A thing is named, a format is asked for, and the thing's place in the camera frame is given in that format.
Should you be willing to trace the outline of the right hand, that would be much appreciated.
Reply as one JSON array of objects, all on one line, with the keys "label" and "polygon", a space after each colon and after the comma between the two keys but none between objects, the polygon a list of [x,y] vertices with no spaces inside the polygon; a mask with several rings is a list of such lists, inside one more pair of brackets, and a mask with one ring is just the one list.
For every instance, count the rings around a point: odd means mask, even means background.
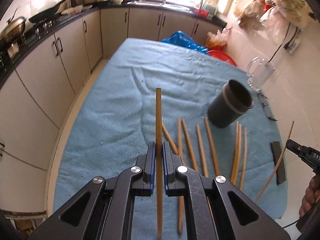
[{"label": "right hand", "polygon": [[319,190],[315,191],[315,180],[315,176],[311,178],[309,185],[306,188],[304,197],[302,199],[302,204],[299,209],[300,217],[303,217],[306,213],[308,213],[313,203],[319,198]]}]

